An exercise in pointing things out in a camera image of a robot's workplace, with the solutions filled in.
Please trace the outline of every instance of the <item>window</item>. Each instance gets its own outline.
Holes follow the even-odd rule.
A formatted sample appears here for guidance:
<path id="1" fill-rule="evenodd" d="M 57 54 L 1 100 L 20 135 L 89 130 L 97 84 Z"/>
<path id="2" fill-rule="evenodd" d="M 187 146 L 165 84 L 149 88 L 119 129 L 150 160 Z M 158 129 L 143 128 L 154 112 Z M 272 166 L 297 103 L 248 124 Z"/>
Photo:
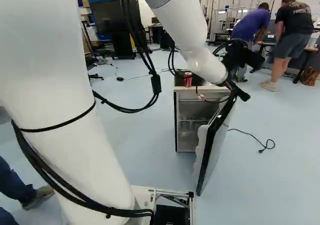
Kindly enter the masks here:
<path id="1" fill-rule="evenodd" d="M 245 14 L 245 13 L 247 13 L 247 12 L 249 11 L 249 9 L 243 9 L 242 11 L 243 11 L 243 13 Z"/>

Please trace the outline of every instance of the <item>blue t-shirt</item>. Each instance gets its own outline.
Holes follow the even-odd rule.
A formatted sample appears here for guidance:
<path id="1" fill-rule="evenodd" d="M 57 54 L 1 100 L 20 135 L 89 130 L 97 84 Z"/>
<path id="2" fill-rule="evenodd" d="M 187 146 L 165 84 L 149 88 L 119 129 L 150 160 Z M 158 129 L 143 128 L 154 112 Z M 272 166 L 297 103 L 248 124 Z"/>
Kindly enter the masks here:
<path id="1" fill-rule="evenodd" d="M 258 8 L 250 11 L 241 21 L 233 28 L 231 38 L 242 39 L 247 42 L 254 40 L 254 35 L 263 27 L 268 27 L 271 13 L 264 9 Z"/>

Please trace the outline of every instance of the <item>soda can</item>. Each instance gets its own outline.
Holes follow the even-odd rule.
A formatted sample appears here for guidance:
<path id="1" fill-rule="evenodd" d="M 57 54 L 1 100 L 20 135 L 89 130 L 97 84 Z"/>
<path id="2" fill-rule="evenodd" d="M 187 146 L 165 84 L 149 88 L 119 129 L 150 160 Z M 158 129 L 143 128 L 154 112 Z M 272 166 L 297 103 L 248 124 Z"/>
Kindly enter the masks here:
<path id="1" fill-rule="evenodd" d="M 184 86 L 191 87 L 192 86 L 192 72 L 185 72 L 184 73 Z"/>

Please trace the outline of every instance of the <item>shoe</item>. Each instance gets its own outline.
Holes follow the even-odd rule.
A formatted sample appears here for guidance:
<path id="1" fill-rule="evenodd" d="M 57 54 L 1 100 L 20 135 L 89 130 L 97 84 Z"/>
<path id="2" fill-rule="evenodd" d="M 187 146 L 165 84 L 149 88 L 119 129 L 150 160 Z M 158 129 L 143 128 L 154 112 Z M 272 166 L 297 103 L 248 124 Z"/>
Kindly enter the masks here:
<path id="1" fill-rule="evenodd" d="M 236 84 L 246 84 L 248 82 L 248 79 L 245 79 L 243 77 L 239 78 L 237 77 L 237 79 L 235 80 Z"/>
<path id="2" fill-rule="evenodd" d="M 55 191 L 51 186 L 42 186 L 36 191 L 36 197 L 28 203 L 23 203 L 22 208 L 27 211 L 30 209 L 35 209 L 38 206 L 40 206 L 44 201 L 52 197 L 54 194 Z"/>
<path id="3" fill-rule="evenodd" d="M 271 92 L 276 91 L 276 85 L 270 81 L 264 81 L 264 82 L 260 83 L 259 85 L 260 85 L 260 87 L 267 89 Z"/>

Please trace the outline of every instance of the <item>person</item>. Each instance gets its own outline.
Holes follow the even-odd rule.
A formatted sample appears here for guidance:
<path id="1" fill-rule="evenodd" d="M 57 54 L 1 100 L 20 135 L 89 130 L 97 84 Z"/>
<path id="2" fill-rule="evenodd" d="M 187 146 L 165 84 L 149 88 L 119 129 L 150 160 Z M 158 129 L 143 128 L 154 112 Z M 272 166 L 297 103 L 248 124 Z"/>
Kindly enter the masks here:
<path id="1" fill-rule="evenodd" d="M 307 46 L 314 25 L 310 7 L 296 0 L 282 0 L 276 14 L 276 40 L 271 79 L 260 83 L 269 91 L 276 91 L 276 84 L 288 68 L 291 58 L 297 59 Z"/>
<path id="2" fill-rule="evenodd" d="M 250 11 L 242 18 L 233 28 L 231 39 L 241 39 L 247 42 L 248 48 L 251 49 L 258 41 L 260 41 L 267 30 L 270 23 L 271 14 L 269 12 L 269 4 L 261 3 L 257 9 Z M 245 78 L 247 65 L 244 68 L 239 66 L 231 71 L 231 78 L 237 83 L 246 83 Z"/>
<path id="3" fill-rule="evenodd" d="M 54 195 L 50 186 L 34 189 L 32 184 L 25 185 L 18 174 L 10 169 L 9 164 L 0 156 L 0 192 L 8 198 L 18 200 L 24 210 L 38 207 L 42 202 Z M 18 225 L 14 217 L 0 207 L 1 225 Z"/>

